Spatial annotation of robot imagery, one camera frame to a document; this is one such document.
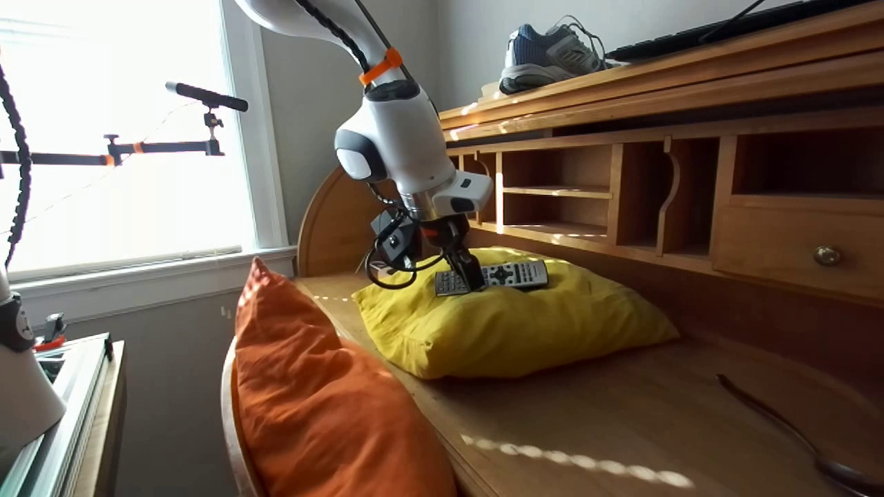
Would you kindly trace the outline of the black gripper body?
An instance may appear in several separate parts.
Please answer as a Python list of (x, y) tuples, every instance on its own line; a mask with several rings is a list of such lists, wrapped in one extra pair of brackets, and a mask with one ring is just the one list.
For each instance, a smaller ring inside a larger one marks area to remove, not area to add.
[(419, 247), (460, 247), (466, 241), (468, 221), (463, 215), (444, 215), (435, 221), (409, 218), (409, 236)]

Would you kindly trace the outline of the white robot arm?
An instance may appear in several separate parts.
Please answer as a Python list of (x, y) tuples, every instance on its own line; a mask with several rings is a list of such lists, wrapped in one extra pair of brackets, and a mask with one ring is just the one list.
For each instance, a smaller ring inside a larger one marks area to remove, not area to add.
[(435, 248), (466, 291), (486, 284), (463, 237), (488, 200), (486, 175), (460, 172), (444, 149), (431, 98), (402, 67), (362, 0), (234, 0), (258, 27), (341, 48), (358, 67), (362, 105), (333, 134), (333, 154), (357, 182), (390, 181), (394, 203), (370, 221), (366, 273), (379, 265), (416, 273)]

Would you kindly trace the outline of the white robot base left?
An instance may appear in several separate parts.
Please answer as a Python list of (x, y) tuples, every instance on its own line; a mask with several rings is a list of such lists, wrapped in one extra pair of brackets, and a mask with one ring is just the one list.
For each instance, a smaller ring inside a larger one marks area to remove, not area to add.
[(35, 356), (22, 295), (0, 272), (0, 464), (60, 424), (65, 406)]

